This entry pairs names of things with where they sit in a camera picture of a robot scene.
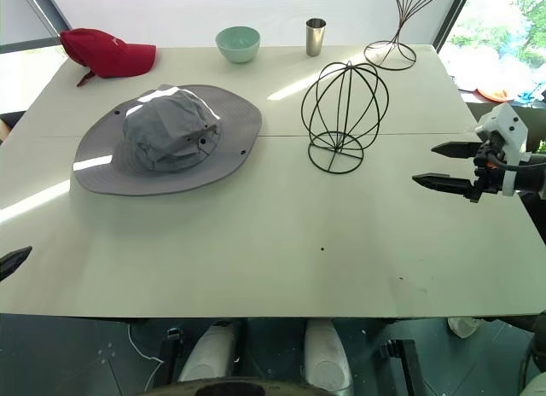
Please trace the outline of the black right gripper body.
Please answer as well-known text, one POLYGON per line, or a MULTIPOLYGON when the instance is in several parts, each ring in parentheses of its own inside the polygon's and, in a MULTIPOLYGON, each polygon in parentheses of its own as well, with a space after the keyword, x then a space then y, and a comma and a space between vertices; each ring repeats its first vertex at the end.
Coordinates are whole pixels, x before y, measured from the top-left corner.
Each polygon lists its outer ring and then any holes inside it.
POLYGON ((483 143, 473 143, 470 148, 470 157, 474 163, 474 175, 471 191, 468 199, 477 203, 484 193, 497 194, 502 189, 504 170, 496 164, 500 161, 504 153, 502 146, 504 140, 498 132, 493 132, 491 137, 483 143))

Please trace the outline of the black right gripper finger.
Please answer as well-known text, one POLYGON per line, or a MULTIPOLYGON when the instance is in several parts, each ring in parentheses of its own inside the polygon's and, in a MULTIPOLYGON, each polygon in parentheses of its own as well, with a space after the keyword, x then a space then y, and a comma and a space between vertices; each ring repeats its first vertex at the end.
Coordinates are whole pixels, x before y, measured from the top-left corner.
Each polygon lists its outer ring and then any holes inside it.
POLYGON ((468 159, 473 158, 481 146, 482 143, 477 142, 447 142, 432 147, 431 151, 449 158, 468 159))
POLYGON ((446 174, 418 174, 412 179, 427 189, 454 195, 468 195, 473 189, 473 184, 468 179, 453 178, 446 174))

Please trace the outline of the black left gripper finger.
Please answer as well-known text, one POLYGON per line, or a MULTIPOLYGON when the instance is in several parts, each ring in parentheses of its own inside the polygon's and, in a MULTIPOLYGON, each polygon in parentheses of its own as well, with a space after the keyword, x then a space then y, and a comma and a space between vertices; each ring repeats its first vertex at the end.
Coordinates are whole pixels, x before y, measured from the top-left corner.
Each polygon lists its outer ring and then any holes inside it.
POLYGON ((26 261, 31 251, 32 246, 27 246, 5 254, 1 258, 0 281, 14 274, 26 261))

